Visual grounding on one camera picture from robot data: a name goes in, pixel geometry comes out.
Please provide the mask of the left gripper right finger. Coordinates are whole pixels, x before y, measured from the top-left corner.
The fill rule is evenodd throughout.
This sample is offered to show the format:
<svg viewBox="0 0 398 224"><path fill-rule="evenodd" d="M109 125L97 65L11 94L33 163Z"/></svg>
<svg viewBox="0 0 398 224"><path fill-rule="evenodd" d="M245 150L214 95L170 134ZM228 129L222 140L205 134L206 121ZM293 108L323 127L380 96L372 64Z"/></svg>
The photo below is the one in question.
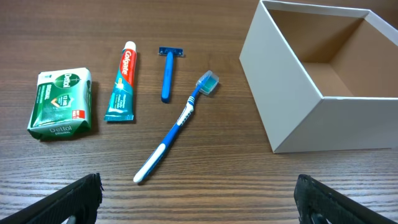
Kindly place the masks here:
<svg viewBox="0 0 398 224"><path fill-rule="evenodd" d="M300 224L397 224L305 174L298 176L294 200Z"/></svg>

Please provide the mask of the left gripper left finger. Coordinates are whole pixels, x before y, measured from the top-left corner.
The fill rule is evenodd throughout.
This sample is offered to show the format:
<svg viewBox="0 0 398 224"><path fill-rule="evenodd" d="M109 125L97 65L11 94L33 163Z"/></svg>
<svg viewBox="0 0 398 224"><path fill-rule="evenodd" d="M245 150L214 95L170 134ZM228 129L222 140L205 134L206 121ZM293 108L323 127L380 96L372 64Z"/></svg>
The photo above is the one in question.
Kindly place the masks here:
<svg viewBox="0 0 398 224"><path fill-rule="evenodd" d="M99 173L88 174L1 223L91 223L97 219L103 187Z"/></svg>

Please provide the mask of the green Dettol soap bar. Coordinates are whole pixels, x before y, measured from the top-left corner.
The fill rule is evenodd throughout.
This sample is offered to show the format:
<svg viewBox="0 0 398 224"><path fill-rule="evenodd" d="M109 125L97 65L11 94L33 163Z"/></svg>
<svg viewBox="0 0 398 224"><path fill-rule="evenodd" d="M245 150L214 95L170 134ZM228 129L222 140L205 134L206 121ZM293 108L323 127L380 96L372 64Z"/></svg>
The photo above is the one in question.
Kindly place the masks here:
<svg viewBox="0 0 398 224"><path fill-rule="evenodd" d="M39 140L91 130L91 73L85 68L41 72L27 130Z"/></svg>

